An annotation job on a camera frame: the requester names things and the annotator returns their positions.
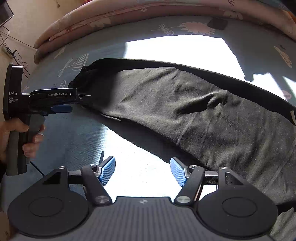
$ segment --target blanket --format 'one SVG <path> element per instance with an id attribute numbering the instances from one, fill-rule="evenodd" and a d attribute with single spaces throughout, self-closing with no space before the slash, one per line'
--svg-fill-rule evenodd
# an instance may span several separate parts
<path id="1" fill-rule="evenodd" d="M 102 28 L 170 15 L 206 15 L 271 24 L 296 40 L 296 24 L 288 12 L 255 0 L 211 0 L 156 2 L 93 0 L 51 24 L 36 40 L 34 61 L 69 42 Z"/>

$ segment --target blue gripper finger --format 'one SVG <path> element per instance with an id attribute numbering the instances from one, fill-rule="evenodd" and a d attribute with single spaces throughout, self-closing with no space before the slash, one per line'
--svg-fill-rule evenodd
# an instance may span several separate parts
<path id="1" fill-rule="evenodd" d="M 105 161 L 103 161 L 98 169 L 101 169 L 101 175 L 98 177 L 103 185 L 106 185 L 113 175 L 116 167 L 116 161 L 113 156 L 109 156 Z"/>
<path id="2" fill-rule="evenodd" d="M 176 157 L 173 157 L 170 160 L 170 170 L 171 170 L 172 174 L 174 175 L 176 181 L 180 185 L 180 187 L 183 187 L 184 184 L 186 183 L 186 180 L 187 180 L 187 178 L 185 176 L 185 171 L 184 171 L 184 169 L 186 169 L 186 168 L 187 168 L 187 166 L 185 166 Z"/>

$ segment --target sunlight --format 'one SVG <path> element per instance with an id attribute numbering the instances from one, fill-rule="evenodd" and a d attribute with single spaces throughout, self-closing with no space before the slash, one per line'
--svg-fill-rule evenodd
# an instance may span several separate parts
<path id="1" fill-rule="evenodd" d="M 290 80 L 289 78 L 283 76 L 284 80 L 286 81 L 287 85 L 290 87 L 290 89 L 292 90 L 292 95 L 296 96 L 296 82 L 293 80 Z"/>
<path id="2" fill-rule="evenodd" d="M 251 84 L 258 86 L 264 90 L 267 90 L 283 99 L 285 99 L 283 92 L 278 86 L 275 79 L 272 77 L 270 73 L 266 74 L 254 74 L 254 81 Z"/>
<path id="3" fill-rule="evenodd" d="M 105 158 L 114 156 L 116 159 L 115 172 L 105 186 L 113 202 L 117 196 L 167 196 L 174 200 L 181 190 L 169 163 L 110 129 L 106 132 L 104 151 Z M 215 190 L 216 185 L 204 186 L 200 198 Z"/>
<path id="4" fill-rule="evenodd" d="M 221 38 L 180 35 L 131 41 L 124 58 L 184 64 L 244 80 L 237 58 Z"/>

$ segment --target hand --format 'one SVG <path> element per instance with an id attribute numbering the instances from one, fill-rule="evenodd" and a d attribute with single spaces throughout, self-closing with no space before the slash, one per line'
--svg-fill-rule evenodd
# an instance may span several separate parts
<path id="1" fill-rule="evenodd" d="M 7 121 L 0 123 L 0 161 L 6 163 L 6 148 L 8 144 L 9 134 L 11 131 L 26 132 L 29 129 L 29 126 L 24 124 L 20 119 L 13 118 Z M 40 132 L 45 130 L 45 126 L 42 125 Z M 36 152 L 39 149 L 39 144 L 42 142 L 43 136 L 37 134 L 33 136 L 32 143 L 24 144 L 22 149 L 24 155 L 29 158 L 34 158 Z"/>

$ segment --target gripper handle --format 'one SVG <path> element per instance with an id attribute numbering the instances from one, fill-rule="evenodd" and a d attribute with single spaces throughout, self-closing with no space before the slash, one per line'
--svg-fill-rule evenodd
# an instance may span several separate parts
<path id="1" fill-rule="evenodd" d="M 24 155 L 22 146 L 32 142 L 33 136 L 39 132 L 45 118 L 39 114 L 20 115 L 19 119 L 30 128 L 27 132 L 11 131 L 6 149 L 6 175 L 15 176 L 27 172 L 27 163 L 30 161 Z"/>

